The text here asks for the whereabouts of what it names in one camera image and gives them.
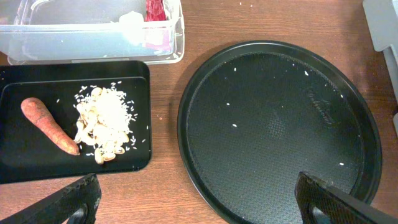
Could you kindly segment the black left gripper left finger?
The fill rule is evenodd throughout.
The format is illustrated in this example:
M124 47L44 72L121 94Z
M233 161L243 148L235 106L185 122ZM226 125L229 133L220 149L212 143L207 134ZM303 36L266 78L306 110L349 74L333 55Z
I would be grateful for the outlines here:
M101 200L96 174L88 174L1 223L94 223Z

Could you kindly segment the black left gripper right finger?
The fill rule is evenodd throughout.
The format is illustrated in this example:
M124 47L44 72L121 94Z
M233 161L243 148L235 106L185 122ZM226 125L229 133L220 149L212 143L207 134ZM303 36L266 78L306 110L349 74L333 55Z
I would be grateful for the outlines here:
M397 223L394 218L307 172L298 174L295 199L304 223L317 223L314 209L331 223Z

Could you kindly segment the pistachio shells and rice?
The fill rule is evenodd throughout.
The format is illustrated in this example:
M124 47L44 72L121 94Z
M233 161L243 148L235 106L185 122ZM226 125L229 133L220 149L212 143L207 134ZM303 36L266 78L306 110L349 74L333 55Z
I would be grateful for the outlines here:
M79 155L51 156L56 164L79 169L134 169L152 155L149 85L142 78L67 82L51 100L61 127Z

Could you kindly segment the orange carrot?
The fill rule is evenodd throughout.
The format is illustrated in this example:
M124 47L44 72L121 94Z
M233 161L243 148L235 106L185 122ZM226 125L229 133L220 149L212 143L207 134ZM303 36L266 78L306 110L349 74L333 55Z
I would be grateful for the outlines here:
M52 114L38 98L26 98L21 103L24 116L40 129L58 148L73 156L80 155L80 148L57 124Z

